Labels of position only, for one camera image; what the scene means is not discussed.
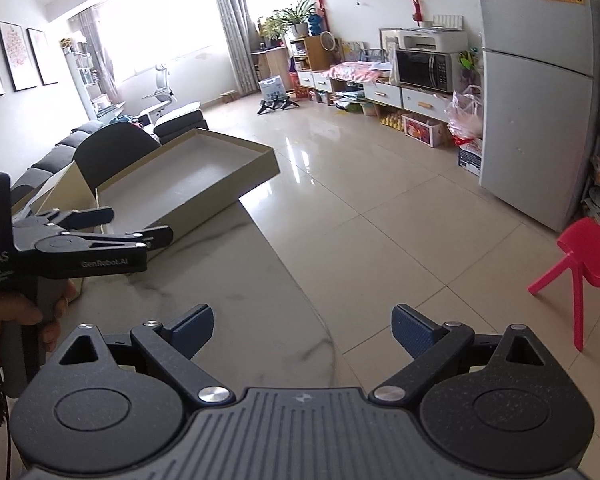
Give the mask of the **cardboard storage box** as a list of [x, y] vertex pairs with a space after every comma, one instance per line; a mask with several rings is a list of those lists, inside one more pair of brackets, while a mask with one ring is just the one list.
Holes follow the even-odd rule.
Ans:
[[12, 215], [40, 214], [54, 208], [91, 209], [96, 205], [94, 193], [76, 162], [72, 162], [51, 176], [37, 191], [32, 191], [12, 206]]

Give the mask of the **grey sofa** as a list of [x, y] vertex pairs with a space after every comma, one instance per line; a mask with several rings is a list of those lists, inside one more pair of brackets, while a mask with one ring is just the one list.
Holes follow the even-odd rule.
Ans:
[[110, 125], [97, 120], [87, 122], [73, 129], [18, 178], [12, 185], [12, 203], [16, 204], [39, 190], [50, 177], [72, 162], [78, 165], [86, 184], [94, 190], [178, 136], [195, 128], [207, 127], [208, 122], [197, 104], [180, 107], [147, 127], [132, 122]]

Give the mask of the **black dining chair right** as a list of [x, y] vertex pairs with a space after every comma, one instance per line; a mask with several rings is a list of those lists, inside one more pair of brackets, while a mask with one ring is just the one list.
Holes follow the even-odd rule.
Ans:
[[94, 191], [161, 144], [153, 136], [128, 122], [117, 122], [85, 139], [73, 154], [88, 187]]

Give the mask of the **cardboard box lid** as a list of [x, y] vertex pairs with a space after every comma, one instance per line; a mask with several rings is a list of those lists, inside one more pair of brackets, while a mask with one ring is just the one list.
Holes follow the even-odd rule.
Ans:
[[178, 242], [242, 196], [279, 174], [267, 145], [193, 129], [120, 171], [95, 190], [114, 220], [102, 234], [170, 226]]

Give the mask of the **white office chair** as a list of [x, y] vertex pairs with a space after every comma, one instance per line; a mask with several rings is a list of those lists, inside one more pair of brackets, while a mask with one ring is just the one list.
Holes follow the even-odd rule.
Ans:
[[162, 107], [166, 107], [176, 101], [175, 94], [169, 84], [169, 71], [166, 66], [157, 64], [156, 70], [156, 88], [154, 92], [144, 96], [146, 99], [155, 99]]

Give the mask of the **red plastic chair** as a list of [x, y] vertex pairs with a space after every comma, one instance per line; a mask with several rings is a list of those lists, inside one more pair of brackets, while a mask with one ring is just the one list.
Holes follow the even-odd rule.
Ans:
[[564, 272], [571, 272], [573, 304], [573, 345], [584, 349], [584, 283], [600, 288], [600, 225], [583, 218], [565, 229], [556, 240], [562, 258], [528, 288], [531, 295], [554, 282]]

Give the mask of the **grey curtain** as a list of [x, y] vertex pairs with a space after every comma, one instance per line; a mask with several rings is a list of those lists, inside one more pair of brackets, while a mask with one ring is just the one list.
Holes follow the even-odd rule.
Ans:
[[230, 64], [242, 95], [259, 89], [251, 51], [256, 31], [251, 21], [246, 0], [216, 0], [230, 55]]

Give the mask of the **white drawer cabinet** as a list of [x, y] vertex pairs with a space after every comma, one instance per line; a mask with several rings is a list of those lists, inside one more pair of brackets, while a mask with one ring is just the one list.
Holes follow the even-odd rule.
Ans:
[[448, 122], [445, 109], [451, 103], [447, 94], [430, 92], [414, 87], [395, 86], [388, 82], [364, 82], [349, 84], [347, 81], [329, 78], [318, 70], [299, 70], [299, 84], [303, 88], [336, 96], [348, 92], [359, 100], [391, 106], [419, 114], [439, 122]]

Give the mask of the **potted green plant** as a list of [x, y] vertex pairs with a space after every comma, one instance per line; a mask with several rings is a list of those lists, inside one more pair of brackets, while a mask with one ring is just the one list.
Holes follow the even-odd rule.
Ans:
[[274, 16], [284, 35], [309, 36], [309, 18], [316, 10], [315, 0], [299, 0], [292, 6], [275, 10]]

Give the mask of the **black microwave oven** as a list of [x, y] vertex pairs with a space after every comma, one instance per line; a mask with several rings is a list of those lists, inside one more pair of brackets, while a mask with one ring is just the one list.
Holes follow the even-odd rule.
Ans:
[[462, 82], [458, 53], [399, 50], [396, 70], [400, 84], [433, 92], [453, 93], [460, 90]]

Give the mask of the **white printer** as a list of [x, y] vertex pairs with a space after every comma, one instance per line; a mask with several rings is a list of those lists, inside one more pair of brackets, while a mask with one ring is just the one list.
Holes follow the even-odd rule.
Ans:
[[468, 49], [468, 36], [464, 30], [459, 29], [403, 29], [398, 33], [398, 41], [402, 50], [455, 53]]

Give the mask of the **white refrigerator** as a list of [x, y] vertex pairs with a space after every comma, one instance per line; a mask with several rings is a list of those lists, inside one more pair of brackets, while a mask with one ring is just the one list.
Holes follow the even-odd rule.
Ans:
[[547, 228], [577, 207], [600, 114], [600, 0], [479, 0], [480, 184]]

